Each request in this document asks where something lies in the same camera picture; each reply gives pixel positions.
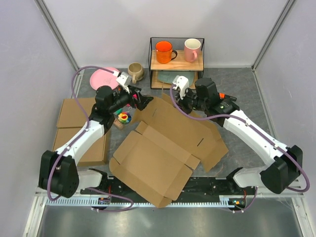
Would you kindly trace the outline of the brown cardboard box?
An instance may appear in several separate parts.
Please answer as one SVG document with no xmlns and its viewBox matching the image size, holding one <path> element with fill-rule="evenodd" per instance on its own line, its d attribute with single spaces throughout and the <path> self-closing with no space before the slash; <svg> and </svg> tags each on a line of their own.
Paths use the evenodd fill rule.
<svg viewBox="0 0 316 237">
<path fill-rule="evenodd" d="M 136 110 L 137 127 L 116 149 L 111 173 L 157 208 L 176 200 L 193 171 L 211 170 L 228 152 L 216 125 L 181 114 L 169 96 Z"/>
</svg>

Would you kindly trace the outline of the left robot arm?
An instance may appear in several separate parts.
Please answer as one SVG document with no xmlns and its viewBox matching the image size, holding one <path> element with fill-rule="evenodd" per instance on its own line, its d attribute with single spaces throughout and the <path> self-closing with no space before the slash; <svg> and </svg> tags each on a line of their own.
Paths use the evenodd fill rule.
<svg viewBox="0 0 316 237">
<path fill-rule="evenodd" d="M 87 150 L 112 127 L 114 113 L 127 104 L 143 110 L 153 100 L 152 96 L 143 95 L 141 89 L 134 86 L 120 86 L 112 90 L 109 86 L 97 89 L 95 104 L 87 121 L 79 132 L 62 147 L 55 151 L 45 151 L 41 156 L 39 187 L 51 195 L 70 198 L 81 189 L 92 188 L 97 194 L 108 190 L 108 181 L 97 170 L 79 172 L 77 164 Z"/>
</svg>

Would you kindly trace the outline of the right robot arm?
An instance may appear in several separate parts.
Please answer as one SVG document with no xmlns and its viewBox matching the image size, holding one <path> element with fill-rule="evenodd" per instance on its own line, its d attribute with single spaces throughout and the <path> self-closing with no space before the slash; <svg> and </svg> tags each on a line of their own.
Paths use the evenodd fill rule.
<svg viewBox="0 0 316 237">
<path fill-rule="evenodd" d="M 211 120 L 230 131 L 249 146 L 264 163 L 261 167 L 238 168 L 226 182 L 227 191 L 238 194 L 243 188 L 265 186 L 275 194 L 285 189 L 306 192 L 310 182 L 302 169 L 303 152 L 278 141 L 256 125 L 239 106 L 236 98 L 219 93 L 215 82 L 201 78 L 190 89 L 189 80 L 176 76 L 170 89 L 173 105 L 186 117 L 192 111 L 205 113 L 205 120 Z"/>
</svg>

